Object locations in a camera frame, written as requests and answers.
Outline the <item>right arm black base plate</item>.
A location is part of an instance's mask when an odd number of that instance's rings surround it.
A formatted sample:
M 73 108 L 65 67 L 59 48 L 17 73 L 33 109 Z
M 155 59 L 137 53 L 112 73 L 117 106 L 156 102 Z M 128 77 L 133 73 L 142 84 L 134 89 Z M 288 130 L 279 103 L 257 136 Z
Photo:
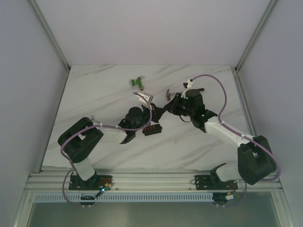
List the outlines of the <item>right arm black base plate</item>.
M 197 190 L 213 191 L 213 190 L 232 190 L 238 189 L 237 181 L 229 180 L 226 182 L 221 181 L 214 175 L 195 175 L 194 182 Z

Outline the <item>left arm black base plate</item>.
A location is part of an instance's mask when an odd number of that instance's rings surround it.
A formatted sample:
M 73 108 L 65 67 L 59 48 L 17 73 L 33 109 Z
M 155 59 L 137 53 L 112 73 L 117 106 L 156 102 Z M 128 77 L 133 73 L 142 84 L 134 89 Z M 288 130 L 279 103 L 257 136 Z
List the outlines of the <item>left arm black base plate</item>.
M 84 181 L 79 175 L 71 175 L 69 190 L 70 191 L 96 191 L 102 190 L 112 183 L 111 175 L 94 174 L 90 179 Z

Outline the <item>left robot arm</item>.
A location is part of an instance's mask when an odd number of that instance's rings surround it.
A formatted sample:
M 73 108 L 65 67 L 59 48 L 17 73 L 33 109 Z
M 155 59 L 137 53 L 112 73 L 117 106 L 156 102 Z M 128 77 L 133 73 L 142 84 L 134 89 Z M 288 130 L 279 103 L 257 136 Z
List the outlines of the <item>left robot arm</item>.
M 135 138 L 139 130 L 145 135 L 161 131 L 159 120 L 165 109 L 153 103 L 150 107 L 130 108 L 125 118 L 113 128 L 94 124 L 88 117 L 83 117 L 59 137 L 61 152 L 80 177 L 80 185 L 85 190 L 92 190 L 97 184 L 89 155 L 99 142 L 126 144 Z

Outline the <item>black fuse box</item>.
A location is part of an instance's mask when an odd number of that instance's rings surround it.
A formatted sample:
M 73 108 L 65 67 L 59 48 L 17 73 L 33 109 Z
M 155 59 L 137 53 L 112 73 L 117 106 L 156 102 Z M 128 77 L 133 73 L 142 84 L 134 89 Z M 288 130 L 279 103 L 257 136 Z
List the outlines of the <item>black fuse box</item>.
M 150 136 L 162 132 L 162 126 L 160 124 L 149 125 L 143 128 L 142 133 L 145 136 Z

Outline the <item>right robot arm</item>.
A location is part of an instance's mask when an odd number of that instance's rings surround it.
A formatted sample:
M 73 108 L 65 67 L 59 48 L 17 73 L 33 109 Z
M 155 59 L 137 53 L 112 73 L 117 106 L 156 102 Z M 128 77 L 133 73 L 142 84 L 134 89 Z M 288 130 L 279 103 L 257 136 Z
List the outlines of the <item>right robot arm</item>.
M 243 180 L 254 185 L 260 180 L 266 180 L 268 175 L 277 170 L 268 140 L 264 136 L 243 134 L 225 124 L 215 112 L 206 109 L 197 89 L 188 90 L 185 97 L 177 93 L 164 109 L 179 117 L 189 117 L 196 128 L 217 137 L 236 150 L 235 164 L 221 164 L 212 169 L 212 187 L 220 189 L 230 180 Z

